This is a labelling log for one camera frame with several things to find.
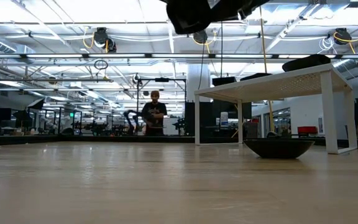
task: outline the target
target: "white wall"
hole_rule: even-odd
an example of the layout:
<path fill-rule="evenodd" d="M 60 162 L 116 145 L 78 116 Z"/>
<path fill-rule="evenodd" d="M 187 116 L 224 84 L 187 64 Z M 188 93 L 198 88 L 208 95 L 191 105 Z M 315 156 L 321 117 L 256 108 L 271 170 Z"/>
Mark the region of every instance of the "white wall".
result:
<path fill-rule="evenodd" d="M 274 101 L 273 110 L 291 109 L 291 131 L 298 134 L 299 126 L 318 126 L 318 118 L 323 114 L 321 95 L 300 96 L 287 98 L 284 101 Z M 269 106 L 257 106 L 252 109 L 252 115 L 258 116 L 269 113 Z M 262 123 L 262 136 L 266 136 Z"/>
<path fill-rule="evenodd" d="M 354 84 L 354 96 L 358 98 L 358 84 Z M 291 130 L 293 134 L 298 134 L 300 126 L 318 127 L 318 118 L 323 118 L 323 103 L 321 95 L 299 96 L 287 98 L 284 101 L 274 101 L 273 110 L 291 109 Z M 347 139 L 346 132 L 346 112 L 344 110 L 344 94 L 334 93 L 334 110 L 338 139 Z M 252 109 L 252 115 L 262 115 L 262 137 L 264 133 L 263 114 L 269 113 L 269 106 L 257 106 Z"/>

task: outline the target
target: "ceiling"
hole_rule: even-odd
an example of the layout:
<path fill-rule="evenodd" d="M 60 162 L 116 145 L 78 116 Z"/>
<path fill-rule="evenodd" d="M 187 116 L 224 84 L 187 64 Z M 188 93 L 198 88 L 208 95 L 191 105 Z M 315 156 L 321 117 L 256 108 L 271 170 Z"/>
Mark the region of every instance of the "ceiling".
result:
<path fill-rule="evenodd" d="M 106 27 L 108 35 L 117 46 L 117 54 L 123 53 L 165 53 L 165 54 L 261 54 L 262 38 L 260 12 L 257 9 L 244 21 L 225 21 L 212 23 L 206 33 L 209 36 L 208 47 L 197 44 L 192 35 L 176 35 L 165 12 L 165 3 L 159 0 L 25 0 L 25 9 L 20 8 L 14 0 L 0 0 L 0 40 L 8 44 L 26 45 L 37 54 L 86 54 L 87 52 L 103 53 L 97 46 L 91 45 L 92 33 L 97 27 Z M 265 46 L 268 54 L 352 54 L 349 44 L 331 44 L 331 40 L 323 42 L 328 33 L 335 28 L 345 27 L 353 39 L 358 39 L 358 7 L 347 7 L 349 1 L 337 1 L 338 4 L 309 5 L 308 1 L 270 1 L 262 7 Z M 358 41 L 354 42 L 356 51 Z M 103 89 L 132 86 L 132 77 L 138 74 L 141 78 L 186 78 L 188 60 L 154 60 L 152 58 L 107 60 L 109 68 L 98 74 L 98 78 L 106 75 L 113 82 L 82 82 L 81 88 Z M 97 69 L 93 61 L 75 62 L 70 60 L 36 60 L 48 66 L 27 64 L 27 74 L 35 81 L 40 78 L 90 79 L 95 78 Z M 269 73 L 283 72 L 285 60 L 269 60 Z M 257 72 L 265 72 L 263 60 L 224 61 L 204 60 L 209 64 L 212 77 L 225 75 L 238 79 Z M 11 78 L 22 78 L 25 66 L 14 60 L 1 60 L 0 66 L 12 71 Z M 358 75 L 358 68 L 350 71 Z M 34 87 L 34 83 L 22 83 Z M 60 82 L 53 86 L 47 82 L 39 82 L 39 88 L 69 88 L 73 82 Z M 147 85 L 150 89 L 169 88 L 177 91 L 163 92 L 162 98 L 178 99 L 172 101 L 175 111 L 181 110 L 184 92 L 175 82 L 155 83 Z M 118 91 L 101 91 L 99 96 L 119 103 L 123 108 L 133 108 L 135 101 L 128 93 Z M 59 93 L 71 100 L 83 101 L 78 93 Z"/>

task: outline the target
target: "black t-shirt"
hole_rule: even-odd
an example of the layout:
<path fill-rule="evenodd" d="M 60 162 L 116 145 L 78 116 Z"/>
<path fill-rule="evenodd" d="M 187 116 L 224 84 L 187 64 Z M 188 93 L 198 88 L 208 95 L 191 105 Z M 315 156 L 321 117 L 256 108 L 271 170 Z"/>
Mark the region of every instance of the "black t-shirt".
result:
<path fill-rule="evenodd" d="M 142 116 L 143 119 L 152 123 L 151 126 L 147 125 L 146 129 L 149 128 L 163 128 L 163 118 L 154 118 L 151 115 L 152 114 L 159 114 L 162 113 L 164 115 L 167 115 L 167 107 L 165 106 L 164 103 L 157 103 L 157 104 L 153 104 L 151 102 L 146 103 L 143 107 L 142 110 Z"/>

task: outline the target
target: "wall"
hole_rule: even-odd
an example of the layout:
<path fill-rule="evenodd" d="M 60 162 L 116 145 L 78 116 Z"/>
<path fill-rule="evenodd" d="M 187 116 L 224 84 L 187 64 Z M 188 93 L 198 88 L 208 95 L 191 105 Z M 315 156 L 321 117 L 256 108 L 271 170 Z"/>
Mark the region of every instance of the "wall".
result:
<path fill-rule="evenodd" d="M 323 114 L 321 95 L 300 96 L 287 98 L 284 101 L 274 101 L 273 110 L 291 109 L 291 130 L 298 134 L 299 126 L 318 126 L 318 118 Z M 269 113 L 269 106 L 257 106 L 252 109 L 252 115 Z M 266 136 L 262 123 L 262 137 Z"/>
<path fill-rule="evenodd" d="M 0 95 L 0 108 L 12 108 L 23 110 L 27 105 L 37 100 L 36 96 L 19 95 L 16 92 L 8 92 L 8 96 Z"/>

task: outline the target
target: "metal frame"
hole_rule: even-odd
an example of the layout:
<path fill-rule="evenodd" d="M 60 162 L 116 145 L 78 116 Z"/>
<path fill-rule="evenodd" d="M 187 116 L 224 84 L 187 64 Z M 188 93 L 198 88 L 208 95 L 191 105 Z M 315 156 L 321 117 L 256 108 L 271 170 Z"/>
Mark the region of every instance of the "metal frame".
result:
<path fill-rule="evenodd" d="M 204 90 L 195 91 L 195 140 L 196 145 L 200 144 L 200 95 L 204 97 L 214 98 L 214 96 L 219 100 L 227 100 L 233 103 L 242 103 L 241 99 L 230 98 L 227 96 L 221 96 L 216 94 L 215 91 L 226 90 L 229 91 L 233 88 L 240 88 L 242 86 L 254 85 L 254 84 L 263 84 L 267 82 L 275 82 L 282 78 L 294 78 L 300 77 L 302 75 L 308 74 L 319 74 L 320 83 L 321 83 L 321 97 L 323 101 L 323 114 L 324 114 L 324 131 L 326 139 L 326 148 L 328 154 L 342 154 L 357 149 L 357 136 L 356 136 L 356 124 L 354 122 L 354 96 L 353 89 L 350 84 L 340 76 L 339 72 L 332 65 L 320 65 L 316 67 L 306 68 L 302 70 L 286 72 L 272 77 L 262 77 L 256 78 L 253 80 L 247 80 L 239 83 L 232 83 L 227 85 L 221 85 L 213 88 L 208 88 Z M 345 149 L 338 149 L 337 146 L 337 131 L 335 123 L 335 113 L 334 113 L 334 95 L 333 95 L 333 76 L 339 77 L 345 85 L 340 90 L 344 92 L 344 108 L 346 109 L 346 124 L 348 132 L 348 141 L 349 147 Z M 239 121 L 242 117 L 242 107 L 239 108 Z M 239 144 L 242 144 L 242 128 L 240 127 L 239 122 Z"/>

